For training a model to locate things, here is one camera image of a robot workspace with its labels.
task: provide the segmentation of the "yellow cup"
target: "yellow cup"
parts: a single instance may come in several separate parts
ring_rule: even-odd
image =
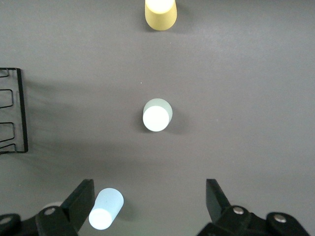
[[[148,25],[155,30],[168,30],[177,18],[175,0],[145,0],[145,17]]]

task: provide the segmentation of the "black wire rack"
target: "black wire rack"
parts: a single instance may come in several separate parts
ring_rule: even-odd
[[[28,150],[21,69],[0,67],[0,155]]]

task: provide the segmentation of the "white cup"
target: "white cup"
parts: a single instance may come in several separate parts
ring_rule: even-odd
[[[162,131],[168,126],[172,117],[171,105],[161,98],[152,99],[144,106],[143,123],[151,131]]]
[[[122,194],[113,188],[105,188],[98,194],[89,222],[97,230],[107,229],[124,205]]]

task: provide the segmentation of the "dish rack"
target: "dish rack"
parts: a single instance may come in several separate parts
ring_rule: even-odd
[[[22,71],[0,67],[0,155],[28,150]]]

